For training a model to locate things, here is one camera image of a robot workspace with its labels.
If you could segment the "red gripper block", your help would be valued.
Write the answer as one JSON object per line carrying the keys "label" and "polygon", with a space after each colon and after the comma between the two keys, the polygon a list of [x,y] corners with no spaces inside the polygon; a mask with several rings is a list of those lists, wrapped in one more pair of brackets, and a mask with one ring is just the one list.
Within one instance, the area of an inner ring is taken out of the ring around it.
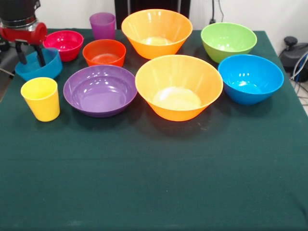
{"label": "red gripper block", "polygon": [[22,64],[27,64],[25,50],[27,44],[32,45],[37,53],[39,65],[44,67],[46,65],[45,59],[40,44],[46,39],[47,27],[44,23],[35,22],[34,24],[20,28],[5,27],[3,23],[0,24],[0,34],[5,40],[15,42],[15,49]]}

